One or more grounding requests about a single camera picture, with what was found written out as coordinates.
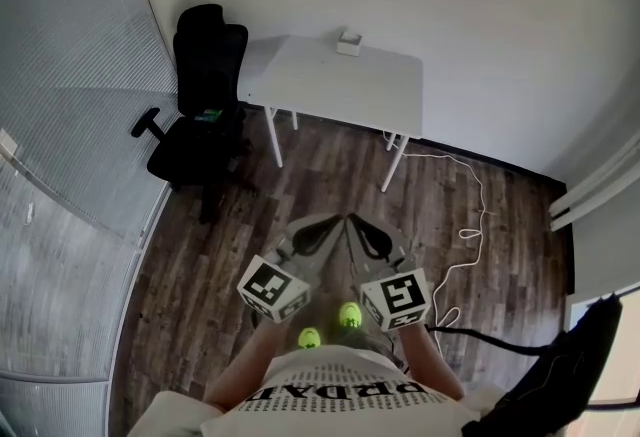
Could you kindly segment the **person's right forearm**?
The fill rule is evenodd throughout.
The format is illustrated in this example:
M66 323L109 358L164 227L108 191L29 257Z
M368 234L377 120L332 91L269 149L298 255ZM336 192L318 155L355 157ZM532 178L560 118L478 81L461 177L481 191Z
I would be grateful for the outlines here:
M463 385L441 356L422 323L401 327L401 345L412 378L451 399L464 398Z

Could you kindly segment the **black body-mounted device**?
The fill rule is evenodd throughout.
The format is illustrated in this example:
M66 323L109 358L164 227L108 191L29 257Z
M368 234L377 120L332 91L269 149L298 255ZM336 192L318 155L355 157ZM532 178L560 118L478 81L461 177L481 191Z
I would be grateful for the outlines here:
M519 347L469 334L538 360L486 415L462 428L463 437L550 437L585 411L640 410L633 400L592 403L590 398L609 358L623 311L615 293L592 304L577 324L542 347Z

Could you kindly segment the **white wall pipe bundle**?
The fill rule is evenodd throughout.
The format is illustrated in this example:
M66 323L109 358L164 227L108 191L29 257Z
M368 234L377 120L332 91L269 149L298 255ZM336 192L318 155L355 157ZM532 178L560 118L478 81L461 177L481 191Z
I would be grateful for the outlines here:
M640 130L600 167L548 209L550 229L557 232L588 215L640 180Z

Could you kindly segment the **small white box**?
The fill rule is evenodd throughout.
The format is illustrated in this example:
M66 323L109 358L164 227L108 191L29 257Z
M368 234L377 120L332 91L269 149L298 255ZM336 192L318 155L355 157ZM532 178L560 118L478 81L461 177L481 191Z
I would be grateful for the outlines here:
M363 36L355 31L345 28L341 31L337 43L336 51L339 54L351 57L358 57L363 41Z

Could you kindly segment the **white table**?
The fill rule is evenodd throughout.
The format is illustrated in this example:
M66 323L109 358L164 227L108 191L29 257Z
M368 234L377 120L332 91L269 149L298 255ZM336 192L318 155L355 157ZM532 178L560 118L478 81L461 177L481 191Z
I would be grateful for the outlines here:
M400 145L381 191L386 192L411 139L423 131L423 62L363 46L340 54L327 39L296 35L251 41L242 61L238 98L263 108L275 162L283 159L274 118L280 111L385 131Z

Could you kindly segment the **black office chair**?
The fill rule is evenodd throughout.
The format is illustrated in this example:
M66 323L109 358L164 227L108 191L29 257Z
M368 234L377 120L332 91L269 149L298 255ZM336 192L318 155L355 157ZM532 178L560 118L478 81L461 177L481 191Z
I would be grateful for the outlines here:
M257 187L230 169L233 160L252 152L243 136L246 112L239 102L239 74L248 45L248 29L224 20L223 7L203 4L180 15L173 38L180 117L168 131L156 124L157 107L147 110L130 135L151 132L158 145L147 170L175 190L202 188L200 222L211 222L214 188L233 183L253 194Z

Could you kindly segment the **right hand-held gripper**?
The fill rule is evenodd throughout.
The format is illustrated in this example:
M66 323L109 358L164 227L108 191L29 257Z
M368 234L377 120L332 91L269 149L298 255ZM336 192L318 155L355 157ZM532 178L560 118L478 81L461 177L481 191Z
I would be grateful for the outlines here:
M359 213L346 230L360 306L388 332L425 320L430 291L424 270L410 257L407 238L390 224Z

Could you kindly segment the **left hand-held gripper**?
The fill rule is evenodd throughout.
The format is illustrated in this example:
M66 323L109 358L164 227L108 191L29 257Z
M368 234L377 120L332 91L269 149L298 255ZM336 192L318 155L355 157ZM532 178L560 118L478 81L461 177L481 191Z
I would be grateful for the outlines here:
M282 323L311 302L312 292L344 233L339 213L316 213L286 228L286 244L255 255L237 290L244 303L264 318Z

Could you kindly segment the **grey trousers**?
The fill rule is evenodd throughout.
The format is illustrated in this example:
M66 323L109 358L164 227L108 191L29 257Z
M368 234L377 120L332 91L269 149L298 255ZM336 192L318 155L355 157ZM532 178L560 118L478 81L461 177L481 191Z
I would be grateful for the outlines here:
M401 371L406 371L404 362L395 354L394 342L391 338L387 338L388 344L383 344L363 329L347 328L339 341L344 346L378 353L389 359Z

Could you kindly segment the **white printed t-shirt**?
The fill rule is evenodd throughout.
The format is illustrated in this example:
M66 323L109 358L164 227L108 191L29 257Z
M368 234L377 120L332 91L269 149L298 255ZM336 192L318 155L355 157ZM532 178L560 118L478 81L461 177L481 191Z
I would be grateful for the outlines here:
M160 392L127 437L462 437L503 394L485 384L455 401L378 353L321 346L275 358L262 386L226 413Z

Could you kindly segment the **person's left forearm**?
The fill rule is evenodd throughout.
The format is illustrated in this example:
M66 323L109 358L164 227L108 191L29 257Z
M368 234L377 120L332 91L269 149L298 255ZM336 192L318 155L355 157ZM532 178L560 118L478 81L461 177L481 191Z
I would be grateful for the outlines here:
M236 357L206 389L203 401L228 412L259 390L271 361L284 346L288 323L263 320Z

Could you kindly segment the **person's right neon shoe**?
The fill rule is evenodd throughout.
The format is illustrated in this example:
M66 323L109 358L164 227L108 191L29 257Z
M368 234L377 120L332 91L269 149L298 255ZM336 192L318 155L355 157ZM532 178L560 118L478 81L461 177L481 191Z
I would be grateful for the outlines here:
M362 325L362 312L356 302L345 302L339 309L339 324L342 328L357 329Z

